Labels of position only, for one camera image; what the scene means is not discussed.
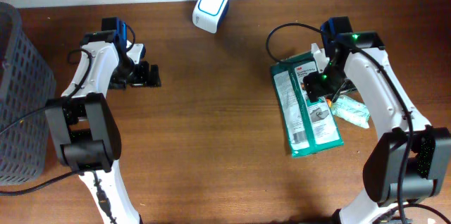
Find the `teal tissue pack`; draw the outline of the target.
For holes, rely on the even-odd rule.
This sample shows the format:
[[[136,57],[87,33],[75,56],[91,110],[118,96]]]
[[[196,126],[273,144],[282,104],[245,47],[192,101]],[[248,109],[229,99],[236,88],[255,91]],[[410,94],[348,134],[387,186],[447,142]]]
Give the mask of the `teal tissue pack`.
[[[365,104],[346,95],[340,95],[332,103],[331,111],[334,116],[364,129],[369,129],[370,113]]]

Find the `green white wipes package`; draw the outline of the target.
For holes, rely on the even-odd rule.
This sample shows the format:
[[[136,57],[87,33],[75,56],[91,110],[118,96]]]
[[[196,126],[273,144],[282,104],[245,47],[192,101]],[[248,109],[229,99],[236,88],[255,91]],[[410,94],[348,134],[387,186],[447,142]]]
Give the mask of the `green white wipes package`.
[[[310,52],[271,66],[271,79],[283,117],[293,158],[319,153],[344,144],[325,98],[309,100],[303,79],[317,71]]]

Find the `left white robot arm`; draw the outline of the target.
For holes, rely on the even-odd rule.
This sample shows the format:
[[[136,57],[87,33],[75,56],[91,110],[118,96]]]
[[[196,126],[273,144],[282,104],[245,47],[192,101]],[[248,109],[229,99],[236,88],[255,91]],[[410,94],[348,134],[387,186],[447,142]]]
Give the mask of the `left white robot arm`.
[[[121,135],[106,101],[109,90],[160,87],[159,67],[144,60],[146,48],[118,17],[104,18],[79,48],[77,69],[61,97],[47,102],[45,115],[56,155],[88,188],[104,223],[141,223],[125,188]]]

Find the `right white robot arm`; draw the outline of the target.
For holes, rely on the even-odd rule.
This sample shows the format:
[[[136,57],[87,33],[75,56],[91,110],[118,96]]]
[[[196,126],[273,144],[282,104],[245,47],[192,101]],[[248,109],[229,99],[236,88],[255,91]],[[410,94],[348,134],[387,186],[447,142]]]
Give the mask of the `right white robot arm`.
[[[327,20],[313,49],[317,66],[303,79],[310,101],[357,90],[369,110],[378,142],[363,167],[364,188],[335,211],[333,223],[382,223],[438,195],[450,161],[450,131],[433,127],[412,103],[374,31],[355,32],[346,16]]]

